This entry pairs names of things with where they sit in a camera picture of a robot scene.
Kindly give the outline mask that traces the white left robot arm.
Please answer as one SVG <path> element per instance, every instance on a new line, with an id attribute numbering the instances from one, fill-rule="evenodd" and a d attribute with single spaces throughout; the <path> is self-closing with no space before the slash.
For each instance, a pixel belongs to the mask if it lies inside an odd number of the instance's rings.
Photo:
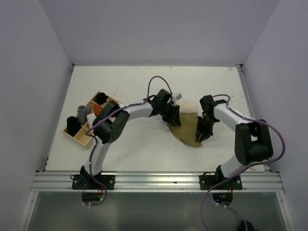
<path id="1" fill-rule="evenodd" d="M 89 189 L 99 186 L 99 175 L 108 149 L 120 137 L 127 122 L 160 115 L 164 122 L 181 126 L 180 106 L 177 104 L 181 98 L 180 93 L 161 89 L 154 97 L 143 99 L 139 103 L 121 105 L 110 101 L 86 132 L 86 135 L 93 132 L 91 137 L 94 138 L 94 143 L 87 162 L 80 169 L 84 185 Z"/>

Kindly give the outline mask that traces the olive and cream underwear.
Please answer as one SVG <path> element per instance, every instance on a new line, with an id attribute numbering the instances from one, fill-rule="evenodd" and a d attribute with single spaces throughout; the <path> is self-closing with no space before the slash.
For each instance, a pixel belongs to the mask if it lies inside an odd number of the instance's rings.
<path id="1" fill-rule="evenodd" d="M 196 141 L 196 130 L 198 122 L 198 106 L 197 103 L 190 101 L 178 102 L 180 106 L 180 122 L 181 126 L 168 124 L 168 128 L 172 135 L 181 143 L 189 147 L 202 147 L 200 142 Z"/>

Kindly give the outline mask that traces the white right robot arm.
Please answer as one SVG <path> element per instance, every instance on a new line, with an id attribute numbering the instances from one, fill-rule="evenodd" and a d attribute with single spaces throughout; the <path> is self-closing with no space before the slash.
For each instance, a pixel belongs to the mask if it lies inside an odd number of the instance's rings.
<path id="1" fill-rule="evenodd" d="M 223 165 L 217 167 L 214 175 L 203 175 L 205 182 L 225 189 L 231 184 L 231 176 L 250 164 L 268 160 L 273 148 L 268 126 L 245 118 L 236 110 L 228 107 L 226 100 L 214 100 L 206 95 L 200 100 L 202 116 L 197 118 L 196 142 L 201 143 L 213 136 L 213 126 L 223 122 L 235 132 L 234 155 Z"/>

